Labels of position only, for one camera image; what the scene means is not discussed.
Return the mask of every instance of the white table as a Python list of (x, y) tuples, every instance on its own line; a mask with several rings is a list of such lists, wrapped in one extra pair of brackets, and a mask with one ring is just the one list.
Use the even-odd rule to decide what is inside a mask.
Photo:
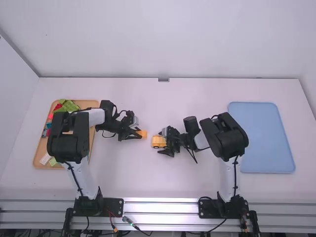
[[(184, 132), (183, 118), (211, 117), (227, 111), (232, 101), (275, 103), (296, 170), (293, 174), (241, 173), (241, 194), (257, 210), (261, 231), (316, 232), (316, 218), (311, 216), (316, 215), (316, 121), (297, 79), (40, 79), (0, 180), (0, 208), (8, 211), (0, 217), (0, 228), (32, 223), (61, 228), (65, 209), (73, 204), (73, 187), (64, 170), (38, 170), (32, 165), (43, 121), (52, 101), (60, 98), (111, 100), (119, 111), (133, 110), (140, 128), (148, 131), (147, 140), (123, 142), (96, 133), (90, 162), (103, 196), (129, 200), (124, 211), (144, 230), (207, 231), (219, 222), (200, 220), (194, 204), (200, 196), (216, 197), (218, 158), (211, 150), (196, 155), (198, 164), (185, 150), (175, 158), (157, 154), (150, 146), (153, 135), (167, 125)], [(31, 217), (24, 211), (32, 212)], [(92, 229), (111, 228), (104, 225), (108, 218), (91, 222)], [(74, 218), (73, 226), (84, 229), (85, 218)], [(239, 231), (238, 221), (229, 220), (218, 230)]]

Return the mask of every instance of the black cable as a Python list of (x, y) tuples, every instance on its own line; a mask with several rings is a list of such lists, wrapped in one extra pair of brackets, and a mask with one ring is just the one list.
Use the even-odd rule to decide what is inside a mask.
[(116, 133), (114, 133), (112, 136), (106, 137), (106, 136), (103, 135), (103, 133), (104, 133), (104, 130), (102, 131), (102, 137), (104, 137), (104, 138), (111, 138), (111, 137), (114, 137), (116, 135)]
[(239, 156), (236, 156), (235, 161), (234, 161), (234, 177), (235, 177), (235, 186), (234, 186), (234, 196), (236, 196), (236, 190), (237, 190), (237, 172), (236, 172), (236, 164), (238, 164), (237, 159)]
[(126, 236), (130, 233), (130, 231), (126, 231), (125, 233), (123, 232), (123, 235), (122, 236)]
[(76, 178), (76, 175), (75, 175), (75, 172), (74, 172), (73, 167), (72, 167), (67, 161), (64, 161), (64, 163), (65, 163), (66, 165), (68, 165), (68, 169), (71, 171), (71, 173), (72, 173), (72, 175), (73, 175), (73, 178), (74, 178), (74, 180), (75, 180), (75, 183), (76, 183), (76, 185), (77, 185), (77, 187), (78, 187), (78, 191), (80, 192), (80, 195), (83, 197), (83, 193), (82, 193), (81, 187), (80, 187), (80, 185), (79, 185), (79, 183), (78, 183), (78, 180), (77, 180), (77, 178)]
[(153, 231), (151, 231), (150, 234), (147, 234), (147, 233), (143, 232), (142, 230), (139, 230), (139, 231), (140, 231), (141, 233), (143, 233), (144, 235), (147, 235), (147, 236), (151, 236), (152, 233), (153, 233)]
[[(64, 161), (64, 163), (68, 166), (68, 169), (71, 171), (71, 173), (72, 173), (72, 175), (73, 175), (73, 178), (74, 178), (74, 181), (75, 181), (75, 183), (76, 183), (76, 185), (77, 185), (77, 187), (78, 187), (78, 191), (80, 192), (81, 197), (83, 197), (82, 188), (80, 187), (80, 185), (79, 185), (79, 183), (78, 183), (78, 180), (77, 180), (77, 178), (76, 178), (76, 175), (75, 175), (75, 172), (74, 172), (73, 167), (72, 167), (67, 161)], [(87, 227), (81, 232), (81, 234), (82, 234), (83, 232), (85, 232), (86, 230), (88, 230), (88, 228), (89, 228), (89, 225), (90, 225), (89, 217), (87, 217), (87, 222), (88, 222)]]
[(190, 231), (187, 231), (187, 232), (192, 234), (192, 235), (200, 235), (201, 234), (201, 232), (200, 233), (194, 233), (194, 232), (190, 232)]
[(88, 222), (88, 225), (87, 225), (87, 227), (82, 231), (82, 233), (85, 232), (86, 230), (88, 230), (88, 228), (89, 228), (89, 225), (90, 225), (89, 217), (87, 217), (87, 222)]

